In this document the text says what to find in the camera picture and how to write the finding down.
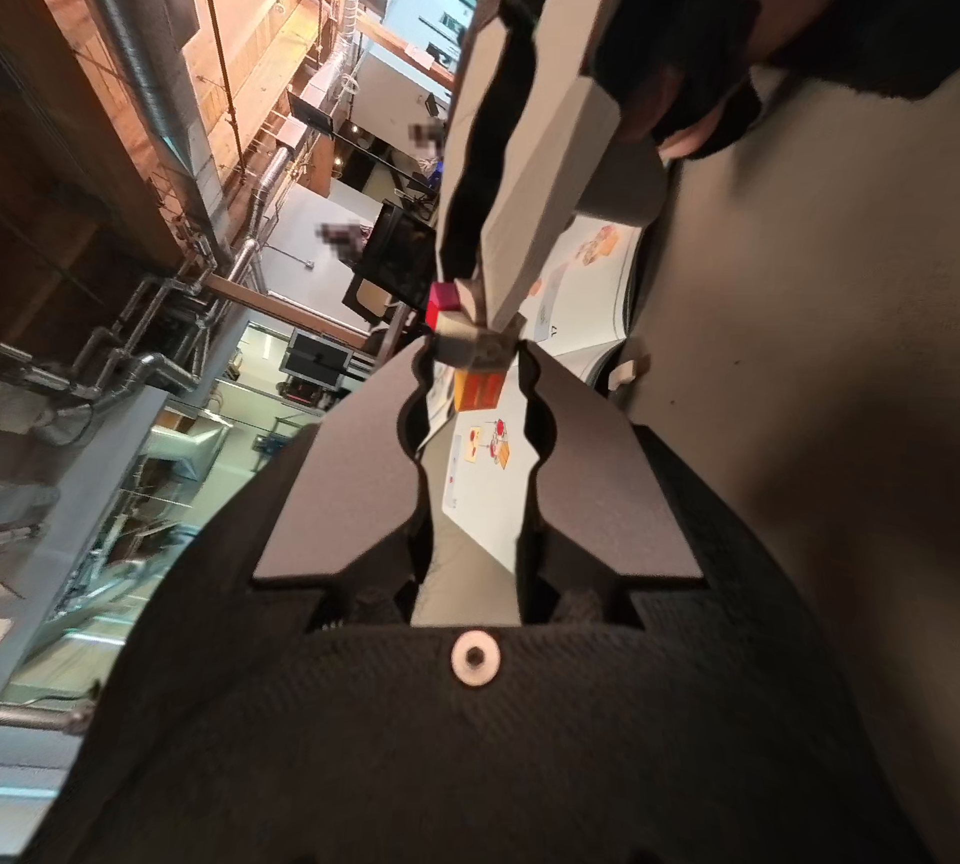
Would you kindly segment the grey framed monitor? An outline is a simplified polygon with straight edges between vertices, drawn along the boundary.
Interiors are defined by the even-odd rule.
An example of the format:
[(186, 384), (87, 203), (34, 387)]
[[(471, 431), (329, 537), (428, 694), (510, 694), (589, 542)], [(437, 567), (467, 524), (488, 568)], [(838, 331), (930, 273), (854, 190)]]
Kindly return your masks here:
[(280, 360), (279, 370), (339, 396), (348, 392), (347, 371), (354, 357), (351, 347), (328, 335), (294, 329)]

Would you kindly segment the rectangular sheet metal duct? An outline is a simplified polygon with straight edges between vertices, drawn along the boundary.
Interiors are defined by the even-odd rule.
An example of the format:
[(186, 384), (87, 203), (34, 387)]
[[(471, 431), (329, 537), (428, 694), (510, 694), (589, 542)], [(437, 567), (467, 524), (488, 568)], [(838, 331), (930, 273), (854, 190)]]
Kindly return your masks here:
[(171, 463), (172, 473), (183, 481), (202, 484), (209, 476), (232, 428), (231, 425), (215, 424), (197, 433), (183, 433), (153, 425), (142, 455)]

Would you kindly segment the black computer monitor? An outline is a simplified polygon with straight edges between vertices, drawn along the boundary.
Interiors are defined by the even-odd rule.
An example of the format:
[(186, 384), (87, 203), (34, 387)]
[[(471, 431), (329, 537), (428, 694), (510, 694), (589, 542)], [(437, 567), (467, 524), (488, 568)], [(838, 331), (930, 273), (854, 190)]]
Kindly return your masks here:
[(425, 315), (437, 273), (435, 230), (385, 200), (366, 238), (351, 239), (346, 265), (353, 277), (342, 304), (369, 325), (385, 317), (391, 302)]

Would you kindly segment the thin metal pipe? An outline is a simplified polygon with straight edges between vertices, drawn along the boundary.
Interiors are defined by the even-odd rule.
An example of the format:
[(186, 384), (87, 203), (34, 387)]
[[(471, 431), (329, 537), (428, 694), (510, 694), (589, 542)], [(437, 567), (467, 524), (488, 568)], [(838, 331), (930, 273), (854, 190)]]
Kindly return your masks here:
[(23, 703), (1, 703), (1, 727), (83, 736), (96, 710), (95, 702), (81, 701), (69, 709), (51, 709)]

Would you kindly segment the lego instruction booklet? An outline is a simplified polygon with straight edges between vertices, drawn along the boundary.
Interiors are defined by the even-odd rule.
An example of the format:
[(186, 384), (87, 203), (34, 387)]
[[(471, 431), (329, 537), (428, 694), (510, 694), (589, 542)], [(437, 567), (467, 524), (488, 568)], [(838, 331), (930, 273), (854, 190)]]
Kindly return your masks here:
[[(634, 309), (641, 231), (579, 217), (561, 234), (522, 302), (522, 339), (533, 342), (588, 386), (625, 342)], [(434, 364), (421, 449), (431, 480), (436, 556), (453, 558), (441, 532), (462, 536), (469, 560), (513, 574), (529, 478), (538, 454), (524, 434), (527, 400), (518, 363), (493, 410), (457, 412), (454, 370)]]

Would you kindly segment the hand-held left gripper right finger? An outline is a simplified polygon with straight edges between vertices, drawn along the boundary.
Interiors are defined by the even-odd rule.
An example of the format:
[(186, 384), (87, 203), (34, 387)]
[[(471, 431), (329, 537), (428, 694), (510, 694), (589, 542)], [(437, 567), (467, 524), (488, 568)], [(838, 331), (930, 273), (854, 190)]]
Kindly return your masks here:
[(518, 352), (534, 448), (515, 558), (519, 591), (627, 591), (705, 580), (618, 408), (536, 344)]

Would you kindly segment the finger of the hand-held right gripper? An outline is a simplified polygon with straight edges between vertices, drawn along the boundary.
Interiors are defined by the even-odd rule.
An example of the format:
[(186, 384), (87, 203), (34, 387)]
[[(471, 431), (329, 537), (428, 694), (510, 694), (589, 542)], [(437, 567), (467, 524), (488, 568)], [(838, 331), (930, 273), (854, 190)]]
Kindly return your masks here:
[(486, 327), (504, 332), (570, 222), (621, 107), (591, 73), (621, 0), (544, 0), (534, 77), (481, 233)]
[(545, 170), (537, 24), (496, 16), (477, 30), (458, 71), (447, 125), (437, 231), (444, 281), (532, 283), (543, 265)]

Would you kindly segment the large metal air duct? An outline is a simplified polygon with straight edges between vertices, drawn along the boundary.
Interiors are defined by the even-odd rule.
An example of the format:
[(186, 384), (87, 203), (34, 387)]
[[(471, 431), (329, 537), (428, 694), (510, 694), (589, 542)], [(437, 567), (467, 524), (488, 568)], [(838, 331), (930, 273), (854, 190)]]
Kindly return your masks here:
[(233, 262), (222, 240), (228, 205), (166, 0), (85, 1), (187, 221), (208, 239), (216, 269), (225, 274)]

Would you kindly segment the cluster of metal pipes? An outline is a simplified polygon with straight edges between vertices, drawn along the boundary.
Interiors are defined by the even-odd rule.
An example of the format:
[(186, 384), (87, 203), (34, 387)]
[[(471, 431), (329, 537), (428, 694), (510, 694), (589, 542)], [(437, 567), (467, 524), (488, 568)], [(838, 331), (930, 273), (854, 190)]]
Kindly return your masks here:
[(152, 379), (174, 392), (194, 390), (209, 353), (213, 307), (201, 306), (187, 314), (193, 336), (173, 357), (138, 347), (168, 299), (179, 295), (197, 301), (215, 270), (211, 258), (195, 254), (171, 277), (147, 274), (113, 324), (95, 327), (64, 372), (42, 366), (30, 353), (3, 342), (2, 382), (50, 397), (28, 426), (28, 435), (51, 447), (67, 447)]

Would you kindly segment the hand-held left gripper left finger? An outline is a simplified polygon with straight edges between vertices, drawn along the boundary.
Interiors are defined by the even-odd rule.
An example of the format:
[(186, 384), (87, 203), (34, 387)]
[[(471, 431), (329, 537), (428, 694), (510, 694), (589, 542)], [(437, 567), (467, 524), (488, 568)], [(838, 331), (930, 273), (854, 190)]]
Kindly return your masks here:
[(419, 448), (432, 339), (392, 357), (323, 419), (255, 581), (423, 581), (433, 532)]

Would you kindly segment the small lego assembly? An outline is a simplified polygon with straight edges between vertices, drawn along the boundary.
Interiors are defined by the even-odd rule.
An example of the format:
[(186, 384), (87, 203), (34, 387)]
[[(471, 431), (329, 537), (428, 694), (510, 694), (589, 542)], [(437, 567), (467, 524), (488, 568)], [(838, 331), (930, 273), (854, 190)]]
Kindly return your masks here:
[(501, 330), (487, 325), (481, 277), (434, 282), (425, 321), (441, 363), (472, 372), (506, 371), (516, 357), (526, 318), (516, 313)]

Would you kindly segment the silver round duct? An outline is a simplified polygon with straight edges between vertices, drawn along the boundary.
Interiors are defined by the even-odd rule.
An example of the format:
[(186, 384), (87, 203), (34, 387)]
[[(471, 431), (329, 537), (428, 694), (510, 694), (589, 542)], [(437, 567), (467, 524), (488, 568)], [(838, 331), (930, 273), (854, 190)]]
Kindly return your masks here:
[(226, 273), (226, 279), (244, 284), (250, 281), (258, 294), (267, 293), (267, 285), (261, 266), (260, 235), (268, 206), (294, 162), (294, 147), (279, 143), (274, 155), (254, 187), (246, 209), (242, 241)]

